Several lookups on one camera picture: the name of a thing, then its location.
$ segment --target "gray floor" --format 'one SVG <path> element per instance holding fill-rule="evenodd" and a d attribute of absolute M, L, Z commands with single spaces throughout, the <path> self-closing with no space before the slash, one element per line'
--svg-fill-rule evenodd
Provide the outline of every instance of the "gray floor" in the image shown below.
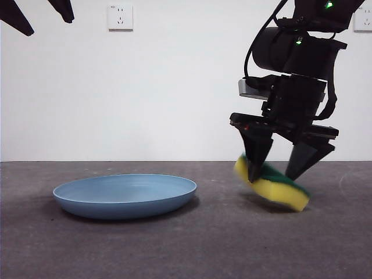
<path fill-rule="evenodd" d="M 283 169 L 283 163 L 274 164 Z M 320 163 L 303 213 L 256 196 L 231 162 L 1 164 L 1 278 L 372 278 L 372 162 Z M 164 173 L 198 183 L 180 210 L 136 221 L 74 217 L 57 185 Z"/>

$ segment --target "black cable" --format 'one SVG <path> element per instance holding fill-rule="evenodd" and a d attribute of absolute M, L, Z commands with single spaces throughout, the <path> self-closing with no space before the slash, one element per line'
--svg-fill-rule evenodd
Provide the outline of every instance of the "black cable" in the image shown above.
<path fill-rule="evenodd" d="M 334 83 L 334 68 L 332 67 L 330 71 L 330 76 L 328 78 L 328 101 L 323 109 L 323 111 L 314 117 L 314 120 L 324 120 L 331 117 L 336 108 L 337 96 L 335 92 Z"/>
<path fill-rule="evenodd" d="M 266 29 L 266 27 L 270 24 L 270 22 L 273 20 L 273 19 L 276 19 L 276 15 L 279 13 L 279 11 L 284 7 L 284 5 L 288 2 L 288 0 L 281 0 L 279 5 L 276 7 L 276 9 L 274 10 L 273 14 L 269 17 L 269 19 L 265 22 L 265 24 L 262 26 L 262 28 L 260 29 L 260 31 L 258 32 L 256 38 L 253 40 L 253 43 L 251 44 L 251 47 L 249 48 L 248 50 L 248 53 L 245 57 L 245 62 L 244 62 L 244 75 L 245 75 L 245 78 L 248 79 L 249 78 L 249 75 L 248 75 L 248 62 L 249 62 L 249 58 L 252 54 L 252 51 L 253 51 L 253 47 L 255 46 L 258 38 L 261 36 L 262 32 Z"/>
<path fill-rule="evenodd" d="M 276 16 L 273 17 L 273 20 L 274 20 L 275 24 L 277 26 L 279 26 L 279 21 L 278 21 L 278 18 Z"/>

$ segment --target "plate rim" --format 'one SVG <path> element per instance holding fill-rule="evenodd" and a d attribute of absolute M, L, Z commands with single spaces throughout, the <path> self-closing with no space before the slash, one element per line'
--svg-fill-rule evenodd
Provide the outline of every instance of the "plate rim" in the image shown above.
<path fill-rule="evenodd" d="M 183 180 L 190 181 L 194 186 L 192 187 L 192 190 L 190 190 L 190 191 L 188 191 L 188 192 L 186 192 L 186 193 L 184 193 L 182 195 L 172 196 L 170 198 L 153 199 L 153 200 L 150 200 L 150 201 L 140 201 L 140 202 L 89 202 L 89 201 L 77 201 L 77 200 L 74 200 L 74 199 L 62 198 L 61 196 L 59 196 L 58 194 L 56 194 L 56 190 L 58 190 L 59 188 L 65 186 L 67 184 L 71 184 L 71 183 L 75 183 L 75 182 L 79 182 L 79 181 L 84 181 L 84 180 L 95 179 L 95 178 L 115 177 L 115 176 L 165 176 L 165 177 L 173 177 L 173 178 L 180 178 L 180 179 L 183 179 Z M 186 195 L 192 194 L 193 192 L 196 191 L 197 188 L 198 188 L 198 185 L 196 184 L 196 182 L 192 181 L 191 179 L 185 178 L 185 177 L 172 176 L 172 175 L 169 175 L 169 174 L 130 173 L 130 174 L 113 174 L 113 175 L 110 175 L 110 176 L 87 177 L 87 178 L 83 178 L 83 179 L 69 181 L 69 182 L 63 183 L 63 184 L 57 186 L 56 188 L 54 188 L 54 190 L 53 190 L 53 196 L 55 198 L 61 199 L 63 201 L 68 201 L 68 202 L 89 203 L 89 204 L 94 204 L 94 205 L 128 205 L 128 204 L 135 204 L 135 203 L 159 202 L 159 201 L 165 201 L 165 200 L 168 200 L 168 199 L 176 199 L 176 198 L 180 198 L 182 196 L 186 196 Z"/>

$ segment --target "electrical socket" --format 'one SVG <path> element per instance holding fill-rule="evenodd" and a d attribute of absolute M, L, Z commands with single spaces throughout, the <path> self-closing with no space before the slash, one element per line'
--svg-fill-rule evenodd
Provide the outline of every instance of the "electrical socket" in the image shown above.
<path fill-rule="evenodd" d="M 109 31 L 133 31 L 132 5 L 109 5 L 107 18 Z"/>
<path fill-rule="evenodd" d="M 354 31 L 372 31 L 372 6 L 361 6 L 355 12 Z"/>

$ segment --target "white wall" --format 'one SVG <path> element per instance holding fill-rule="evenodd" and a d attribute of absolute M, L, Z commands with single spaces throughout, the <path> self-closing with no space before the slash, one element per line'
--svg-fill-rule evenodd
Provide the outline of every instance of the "white wall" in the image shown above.
<path fill-rule="evenodd" d="M 69 25 L 47 0 L 17 0 L 35 29 L 2 25 L 2 160 L 235 160 L 232 112 L 249 44 L 277 0 L 132 0 L 134 32 L 106 31 L 103 0 L 73 0 Z M 291 15 L 288 5 L 282 15 Z M 372 35 L 346 31 L 337 60 L 340 129 L 329 160 L 372 160 Z M 267 72 L 251 65 L 251 72 Z M 291 145 L 276 137 L 270 160 Z"/>

